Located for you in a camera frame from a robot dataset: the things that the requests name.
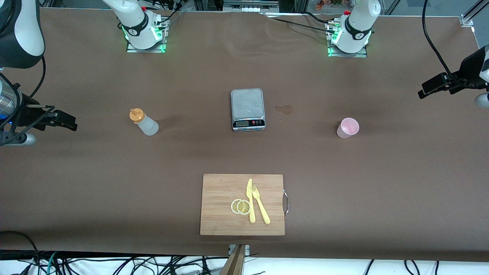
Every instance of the orange bottle cap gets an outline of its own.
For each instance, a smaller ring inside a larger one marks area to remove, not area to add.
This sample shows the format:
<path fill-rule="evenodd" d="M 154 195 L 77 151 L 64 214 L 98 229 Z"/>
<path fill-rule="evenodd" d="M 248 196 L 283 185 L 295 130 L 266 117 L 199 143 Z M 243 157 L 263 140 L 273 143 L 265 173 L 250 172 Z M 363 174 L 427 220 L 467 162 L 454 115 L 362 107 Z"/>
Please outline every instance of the orange bottle cap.
<path fill-rule="evenodd" d="M 131 109 L 131 111 L 129 112 L 129 117 L 132 121 L 134 121 L 134 123 L 143 121 L 145 116 L 146 115 L 144 114 L 143 110 L 141 110 L 140 108 Z"/>

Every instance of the pink plastic cup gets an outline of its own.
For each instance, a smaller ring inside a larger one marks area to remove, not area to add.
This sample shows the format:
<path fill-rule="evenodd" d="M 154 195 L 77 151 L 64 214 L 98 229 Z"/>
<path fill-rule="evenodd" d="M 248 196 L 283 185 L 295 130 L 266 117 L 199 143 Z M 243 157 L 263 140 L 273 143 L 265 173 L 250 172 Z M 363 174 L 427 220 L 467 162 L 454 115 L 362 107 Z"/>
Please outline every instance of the pink plastic cup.
<path fill-rule="evenodd" d="M 349 138 L 358 133 L 359 130 L 360 125 L 358 122 L 351 117 L 347 117 L 341 121 L 336 134 L 340 138 Z"/>

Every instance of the digital kitchen scale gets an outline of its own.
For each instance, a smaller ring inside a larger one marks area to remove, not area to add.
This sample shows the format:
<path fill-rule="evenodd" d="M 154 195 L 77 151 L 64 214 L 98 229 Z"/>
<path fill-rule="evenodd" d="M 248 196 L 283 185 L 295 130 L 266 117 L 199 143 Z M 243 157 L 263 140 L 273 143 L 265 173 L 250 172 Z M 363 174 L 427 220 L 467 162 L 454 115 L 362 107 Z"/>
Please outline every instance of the digital kitchen scale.
<path fill-rule="evenodd" d="M 231 92 L 233 131 L 265 129 L 265 108 L 261 89 L 242 89 Z"/>

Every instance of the wooden cutting board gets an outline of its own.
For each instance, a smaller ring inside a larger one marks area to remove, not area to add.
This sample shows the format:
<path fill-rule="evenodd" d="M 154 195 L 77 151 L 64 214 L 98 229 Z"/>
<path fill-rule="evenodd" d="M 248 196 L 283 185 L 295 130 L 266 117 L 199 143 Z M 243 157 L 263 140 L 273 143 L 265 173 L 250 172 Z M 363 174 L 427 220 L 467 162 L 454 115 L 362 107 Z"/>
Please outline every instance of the wooden cutting board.
<path fill-rule="evenodd" d="M 252 224 L 248 215 L 235 214 L 231 203 L 235 199 L 249 201 L 246 196 L 248 180 L 260 192 L 260 200 L 270 218 L 263 221 L 258 203 L 253 198 L 256 221 Z M 202 184 L 202 209 L 200 212 L 201 235 L 272 236 L 285 235 L 282 199 L 284 177 L 282 175 L 205 174 Z"/>

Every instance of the liquid spill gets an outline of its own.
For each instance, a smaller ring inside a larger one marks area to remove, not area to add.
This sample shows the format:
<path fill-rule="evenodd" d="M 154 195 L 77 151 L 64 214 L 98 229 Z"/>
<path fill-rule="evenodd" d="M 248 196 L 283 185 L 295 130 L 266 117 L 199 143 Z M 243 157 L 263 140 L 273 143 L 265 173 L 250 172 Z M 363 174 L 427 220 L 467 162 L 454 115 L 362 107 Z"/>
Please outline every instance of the liquid spill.
<path fill-rule="evenodd" d="M 294 112 L 294 107 L 292 105 L 286 104 L 286 105 L 277 105 L 275 106 L 275 109 L 281 113 L 283 113 L 285 116 L 289 116 Z"/>

